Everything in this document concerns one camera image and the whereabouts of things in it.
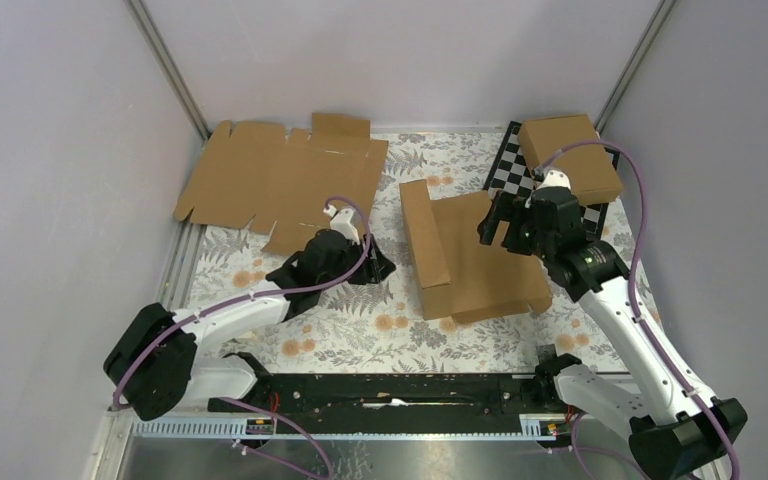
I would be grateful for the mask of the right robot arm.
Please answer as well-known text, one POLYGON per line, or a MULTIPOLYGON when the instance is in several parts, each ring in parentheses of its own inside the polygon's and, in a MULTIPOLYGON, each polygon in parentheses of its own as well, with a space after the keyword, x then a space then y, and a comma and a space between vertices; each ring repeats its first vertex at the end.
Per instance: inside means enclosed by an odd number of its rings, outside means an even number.
POLYGON ((604 380, 564 354, 537 367, 535 402, 557 412, 572 405, 625 438, 650 479, 678 479, 727 456, 748 416, 735 398, 721 400, 677 353, 637 298, 634 274, 607 242, 590 235, 580 205, 562 186, 527 197, 497 191, 477 232, 492 244, 500 223, 507 251, 531 254, 552 281, 608 337, 640 392, 604 380))

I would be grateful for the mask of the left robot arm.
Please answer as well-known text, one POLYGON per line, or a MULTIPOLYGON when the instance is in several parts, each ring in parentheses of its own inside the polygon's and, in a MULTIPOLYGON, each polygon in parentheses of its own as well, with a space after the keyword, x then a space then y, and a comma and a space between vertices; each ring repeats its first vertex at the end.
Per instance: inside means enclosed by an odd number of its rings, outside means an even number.
POLYGON ((236 297, 177 311, 146 305, 103 363, 115 385, 112 405, 132 409, 144 421, 164 416, 183 400, 232 397, 245 410, 259 410, 269 401, 267 380, 244 360, 204 360, 202 354, 299 316, 336 285, 379 284, 395 269, 372 235, 354 242, 324 229, 236 297))

